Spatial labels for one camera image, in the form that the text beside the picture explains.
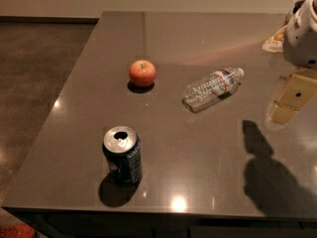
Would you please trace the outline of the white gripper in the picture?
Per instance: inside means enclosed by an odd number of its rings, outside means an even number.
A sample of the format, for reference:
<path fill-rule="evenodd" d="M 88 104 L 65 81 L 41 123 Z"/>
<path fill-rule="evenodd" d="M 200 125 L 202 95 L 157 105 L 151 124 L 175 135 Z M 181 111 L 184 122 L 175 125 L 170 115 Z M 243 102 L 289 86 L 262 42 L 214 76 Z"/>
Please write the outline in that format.
<path fill-rule="evenodd" d="M 284 33 L 283 55 L 297 67 L 317 68 L 317 0 L 295 3 Z M 285 80 L 268 119 L 285 125 L 316 95 L 317 72 L 296 70 Z"/>

